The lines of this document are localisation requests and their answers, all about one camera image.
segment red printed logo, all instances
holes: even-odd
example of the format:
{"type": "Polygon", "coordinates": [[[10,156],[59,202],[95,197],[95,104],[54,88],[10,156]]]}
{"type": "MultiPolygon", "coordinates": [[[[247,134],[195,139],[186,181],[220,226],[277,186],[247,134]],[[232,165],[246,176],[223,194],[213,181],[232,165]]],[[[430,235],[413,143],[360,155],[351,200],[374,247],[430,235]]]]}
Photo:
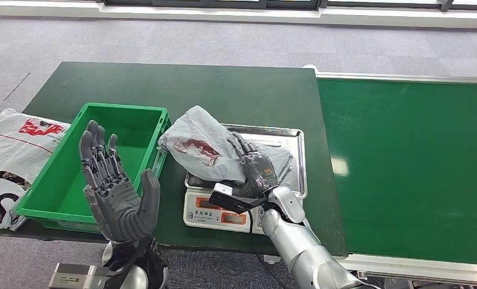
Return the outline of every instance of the red printed logo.
{"type": "Polygon", "coordinates": [[[61,125],[54,125],[40,119],[28,119],[19,129],[19,133],[29,135],[58,134],[62,131],[63,127],[61,125]]]}
{"type": "Polygon", "coordinates": [[[172,147],[182,154],[190,153],[199,156],[201,163],[209,167],[214,166],[219,157],[219,153],[203,140],[190,138],[186,141],[173,143],[172,147]]]}

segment green plastic crate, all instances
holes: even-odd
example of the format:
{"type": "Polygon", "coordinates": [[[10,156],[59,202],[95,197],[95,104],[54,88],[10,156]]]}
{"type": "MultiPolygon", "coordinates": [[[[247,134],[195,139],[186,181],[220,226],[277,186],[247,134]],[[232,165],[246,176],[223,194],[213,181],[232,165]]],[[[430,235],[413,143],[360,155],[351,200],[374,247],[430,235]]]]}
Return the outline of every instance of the green plastic crate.
{"type": "Polygon", "coordinates": [[[140,174],[152,169],[159,177],[166,153],[157,149],[160,135],[170,126],[161,107],[88,103],[17,206],[17,213],[44,227],[80,232],[100,232],[83,194],[79,139],[88,122],[105,128],[105,141],[118,135],[118,153],[125,172],[142,194],[140,174]]]}

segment robotic thumb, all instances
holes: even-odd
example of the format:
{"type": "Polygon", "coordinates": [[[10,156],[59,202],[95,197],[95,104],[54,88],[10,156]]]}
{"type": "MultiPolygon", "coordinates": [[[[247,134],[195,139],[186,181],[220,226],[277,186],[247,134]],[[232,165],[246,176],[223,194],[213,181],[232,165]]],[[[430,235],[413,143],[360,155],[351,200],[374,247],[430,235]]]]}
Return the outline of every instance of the robotic thumb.
{"type": "Polygon", "coordinates": [[[143,187],[143,196],[137,216],[148,227],[155,228],[160,203],[160,184],[151,169],[141,173],[141,187],[143,187]]]}

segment black cable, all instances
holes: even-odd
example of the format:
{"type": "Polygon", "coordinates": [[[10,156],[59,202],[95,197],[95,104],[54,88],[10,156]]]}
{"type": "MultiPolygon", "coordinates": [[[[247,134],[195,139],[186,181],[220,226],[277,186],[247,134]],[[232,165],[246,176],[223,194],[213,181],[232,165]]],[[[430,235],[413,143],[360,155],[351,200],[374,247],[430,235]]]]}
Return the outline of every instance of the black cable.
{"type": "Polygon", "coordinates": [[[260,258],[260,254],[258,254],[258,252],[256,251],[255,247],[254,247],[254,242],[253,242],[253,214],[251,213],[251,210],[248,210],[248,213],[249,213],[249,240],[251,241],[251,249],[253,250],[253,253],[256,255],[256,257],[258,258],[258,261],[263,265],[263,267],[265,267],[265,269],[267,269],[267,271],[269,271],[269,273],[272,275],[272,277],[274,277],[274,279],[276,279],[278,281],[278,283],[282,286],[283,289],[288,289],[282,282],[281,280],[279,280],[279,278],[274,274],[274,272],[272,272],[270,270],[270,268],[267,267],[267,265],[265,265],[265,262],[260,258]]]}

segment digital weighing scale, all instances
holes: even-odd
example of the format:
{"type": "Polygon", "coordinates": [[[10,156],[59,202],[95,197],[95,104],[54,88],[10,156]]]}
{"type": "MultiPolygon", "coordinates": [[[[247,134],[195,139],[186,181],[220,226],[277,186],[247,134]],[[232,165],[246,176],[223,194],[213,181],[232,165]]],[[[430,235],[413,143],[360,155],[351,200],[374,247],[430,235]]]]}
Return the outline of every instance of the digital weighing scale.
{"type": "MultiPolygon", "coordinates": [[[[243,138],[266,146],[284,148],[293,155],[291,169],[281,185],[289,187],[299,202],[307,195],[306,167],[304,157],[304,133],[299,129],[268,128],[246,125],[223,125],[229,131],[238,132],[243,138]]],[[[189,173],[185,177],[184,223],[187,226],[226,231],[249,232],[251,220],[247,212],[236,214],[208,202],[215,182],[203,181],[189,173]]],[[[251,210],[255,234],[263,234],[261,221],[263,208],[251,210]]]]}

